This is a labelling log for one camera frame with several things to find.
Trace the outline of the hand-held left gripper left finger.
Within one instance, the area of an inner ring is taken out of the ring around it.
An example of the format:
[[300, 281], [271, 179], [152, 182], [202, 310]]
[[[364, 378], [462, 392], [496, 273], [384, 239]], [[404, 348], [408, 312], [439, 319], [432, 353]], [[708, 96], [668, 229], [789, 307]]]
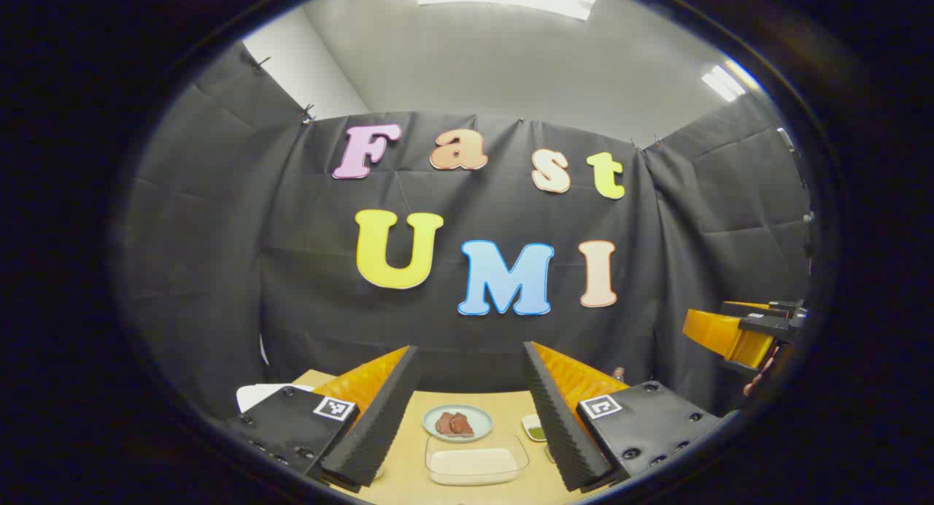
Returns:
[[376, 479], [421, 376], [418, 348], [408, 345], [311, 391], [278, 388], [225, 425], [301, 476], [358, 491]]

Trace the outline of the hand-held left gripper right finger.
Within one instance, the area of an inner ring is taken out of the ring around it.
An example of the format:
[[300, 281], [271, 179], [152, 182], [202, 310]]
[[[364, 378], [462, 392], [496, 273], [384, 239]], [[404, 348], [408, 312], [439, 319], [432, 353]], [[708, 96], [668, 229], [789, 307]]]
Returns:
[[627, 385], [540, 343], [523, 349], [528, 392], [569, 490], [590, 492], [654, 471], [721, 425], [660, 382]]

